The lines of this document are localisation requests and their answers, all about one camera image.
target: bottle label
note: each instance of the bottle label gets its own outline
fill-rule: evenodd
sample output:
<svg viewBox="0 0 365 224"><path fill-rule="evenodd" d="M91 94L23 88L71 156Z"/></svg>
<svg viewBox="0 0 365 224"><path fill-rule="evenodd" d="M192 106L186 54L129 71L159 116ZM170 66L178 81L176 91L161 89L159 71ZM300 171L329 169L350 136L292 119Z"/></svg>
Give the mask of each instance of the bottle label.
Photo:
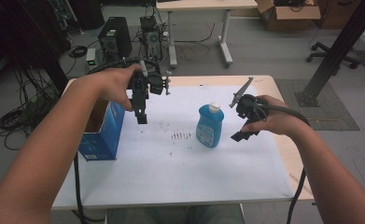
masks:
<svg viewBox="0 0 365 224"><path fill-rule="evenodd" d="M197 126L197 139L204 145L211 147L214 143L214 130L203 124Z"/></svg>

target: forearm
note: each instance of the forearm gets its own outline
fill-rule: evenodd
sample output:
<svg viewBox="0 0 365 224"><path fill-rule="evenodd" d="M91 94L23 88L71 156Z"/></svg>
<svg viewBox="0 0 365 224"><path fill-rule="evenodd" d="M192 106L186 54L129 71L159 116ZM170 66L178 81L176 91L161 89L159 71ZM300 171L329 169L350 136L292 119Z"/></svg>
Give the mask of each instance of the forearm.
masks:
<svg viewBox="0 0 365 224"><path fill-rule="evenodd" d="M305 124L291 136L325 223L365 223L365 190Z"/></svg>
<svg viewBox="0 0 365 224"><path fill-rule="evenodd" d="M51 208L99 92L98 85L87 80L72 83L30 135L1 182L0 210L25 205L27 208L22 209Z"/></svg>

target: blue detergent bottle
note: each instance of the blue detergent bottle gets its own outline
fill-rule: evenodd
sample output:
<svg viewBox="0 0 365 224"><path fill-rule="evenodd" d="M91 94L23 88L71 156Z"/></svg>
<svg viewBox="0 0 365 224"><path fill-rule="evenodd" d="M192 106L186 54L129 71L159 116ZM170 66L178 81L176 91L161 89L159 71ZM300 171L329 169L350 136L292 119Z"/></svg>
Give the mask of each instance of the blue detergent bottle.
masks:
<svg viewBox="0 0 365 224"><path fill-rule="evenodd" d="M196 128L196 137L207 147L216 147L222 131L222 121L225 117L219 103L203 105L199 109L200 120Z"/></svg>

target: desk leg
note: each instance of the desk leg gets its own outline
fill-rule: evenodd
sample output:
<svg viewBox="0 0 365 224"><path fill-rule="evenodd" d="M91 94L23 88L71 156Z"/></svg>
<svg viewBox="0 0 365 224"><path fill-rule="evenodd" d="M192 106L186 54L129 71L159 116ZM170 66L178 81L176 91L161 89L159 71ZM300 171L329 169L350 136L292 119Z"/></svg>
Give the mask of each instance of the desk leg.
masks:
<svg viewBox="0 0 365 224"><path fill-rule="evenodd" d="M177 61L176 61L176 53L175 53L175 42L174 42L174 34L173 34L173 24L171 23L171 14L172 11L168 11L168 53L170 55L170 66L172 68L176 68Z"/></svg>
<svg viewBox="0 0 365 224"><path fill-rule="evenodd" d="M228 27L229 27L229 19L231 16L231 10L227 9L225 11L225 19L223 22L223 29L222 29L222 36L219 36L219 44L223 52L223 56L226 60L226 67L229 67L229 65L232 64L232 56L229 52L228 45L226 44L226 34L228 33Z"/></svg>

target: blue box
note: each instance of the blue box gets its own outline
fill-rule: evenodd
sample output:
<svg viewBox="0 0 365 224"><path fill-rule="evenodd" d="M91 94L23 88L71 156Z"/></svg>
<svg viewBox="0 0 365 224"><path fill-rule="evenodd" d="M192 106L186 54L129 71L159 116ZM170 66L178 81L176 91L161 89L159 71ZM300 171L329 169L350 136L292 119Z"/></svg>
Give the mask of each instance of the blue box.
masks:
<svg viewBox="0 0 365 224"><path fill-rule="evenodd" d="M116 159L124 113L116 103L96 102L78 148L86 161Z"/></svg>

